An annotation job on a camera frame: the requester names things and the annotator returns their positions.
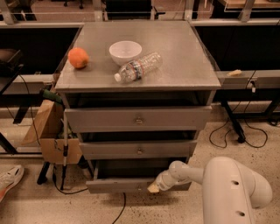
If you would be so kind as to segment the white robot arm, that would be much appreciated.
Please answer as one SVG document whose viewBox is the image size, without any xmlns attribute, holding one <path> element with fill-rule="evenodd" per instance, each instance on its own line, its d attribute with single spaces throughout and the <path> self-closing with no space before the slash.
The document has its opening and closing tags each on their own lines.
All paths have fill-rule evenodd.
<svg viewBox="0 0 280 224">
<path fill-rule="evenodd" d="M 159 193 L 190 182 L 202 186 L 204 224 L 255 224 L 253 211 L 273 198 L 265 177 L 229 157 L 214 157 L 203 168 L 174 161 L 148 191 Z"/>
</svg>

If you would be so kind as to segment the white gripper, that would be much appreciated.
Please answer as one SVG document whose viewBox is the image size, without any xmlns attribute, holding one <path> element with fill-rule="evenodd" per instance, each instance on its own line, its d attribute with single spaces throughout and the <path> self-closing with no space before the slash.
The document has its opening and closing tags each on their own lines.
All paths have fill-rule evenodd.
<svg viewBox="0 0 280 224">
<path fill-rule="evenodd" d="M 167 191 L 175 186 L 177 180 L 168 172 L 163 171 L 157 175 L 155 183 L 150 184 L 147 189 L 150 193 Z"/>
</svg>

